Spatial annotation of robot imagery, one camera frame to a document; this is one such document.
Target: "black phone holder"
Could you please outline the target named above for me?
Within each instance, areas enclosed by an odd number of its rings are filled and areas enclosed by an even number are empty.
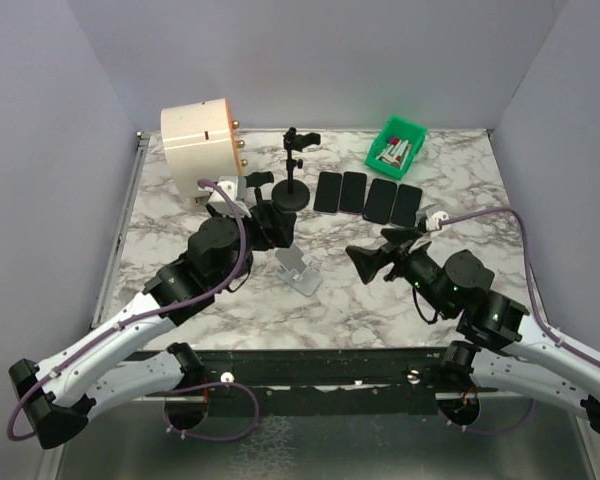
[[[301,159],[294,159],[292,152],[302,152],[309,145],[320,145],[319,133],[307,133],[299,135],[298,131],[291,127],[283,136],[283,146],[287,151],[287,179],[279,182],[271,192],[271,200],[283,212],[298,212],[309,204],[309,188],[300,180],[293,178],[293,171],[303,167]]]

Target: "wall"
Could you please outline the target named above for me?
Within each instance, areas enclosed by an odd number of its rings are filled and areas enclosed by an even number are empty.
[[[570,0],[493,136],[551,322],[600,349],[600,0]]]
[[[0,480],[41,453],[6,439],[7,369],[86,332],[135,131],[63,1],[0,2]]]
[[[223,96],[250,127],[495,127],[564,3],[68,1],[144,130]]]

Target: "marble tabletop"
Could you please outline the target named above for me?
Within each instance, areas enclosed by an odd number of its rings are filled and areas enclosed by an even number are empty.
[[[276,181],[285,178],[282,133],[241,132],[239,138],[246,143],[241,158],[249,162],[246,173],[270,170]],[[383,227],[361,216],[315,213],[311,207],[321,171],[365,172],[367,188],[372,178],[381,176],[364,165],[377,132],[320,133],[322,144],[299,155],[305,163],[296,174],[312,192],[309,207],[299,213],[295,239],[323,277],[316,293],[305,297],[278,279],[273,251],[255,252],[251,278],[239,291],[218,295],[214,305],[145,349],[164,349],[172,342],[188,342],[199,349],[444,346],[460,338],[453,320],[429,326],[419,318],[406,282],[385,283],[379,276],[370,285],[361,283],[344,249],[379,246]],[[484,130],[430,131],[403,183],[423,189],[422,205],[442,204],[451,216],[508,204]],[[271,187],[263,188],[264,198]],[[247,202],[255,203],[253,196]],[[141,290],[158,268],[182,253],[187,238],[206,218],[204,209],[178,196],[161,136],[154,134],[106,318]],[[429,253],[442,264],[465,248],[496,273],[495,290],[529,305],[521,238],[513,218],[481,217],[449,227]],[[423,310],[433,313],[426,304]]]

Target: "green basket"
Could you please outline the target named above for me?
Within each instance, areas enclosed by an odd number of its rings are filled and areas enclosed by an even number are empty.
[[[411,123],[404,118],[400,118],[397,116],[392,116],[387,124],[384,126],[380,135],[376,137],[371,145],[371,150],[369,150],[369,154],[367,155],[366,165],[373,168],[374,170],[378,170],[379,172],[384,173],[385,175],[389,175],[392,178],[397,180],[402,179],[407,170],[411,166],[411,162],[413,161],[413,157],[415,157],[420,148],[422,148],[422,144],[424,143],[424,137],[427,136],[427,128],[422,127],[420,125],[416,125],[415,123]],[[384,163],[381,160],[376,160],[376,157],[380,155],[382,150],[385,149],[387,143],[391,137],[398,137],[400,140],[408,140],[413,146],[411,147],[411,151],[407,156],[407,159],[402,164],[402,167],[396,168],[391,165]]]

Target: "black smartphone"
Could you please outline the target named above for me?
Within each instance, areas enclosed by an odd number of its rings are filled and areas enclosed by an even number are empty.
[[[389,223],[397,190],[398,185],[395,182],[374,179],[369,188],[367,203],[364,204],[362,218],[380,225]]]
[[[420,208],[422,190],[410,185],[400,185],[393,203],[390,222],[396,227],[414,227],[416,212]]]
[[[358,172],[344,172],[340,205],[338,210],[359,215],[364,208],[364,192],[367,188],[367,175]]]
[[[338,213],[341,186],[341,173],[320,172],[313,210],[322,213]]]

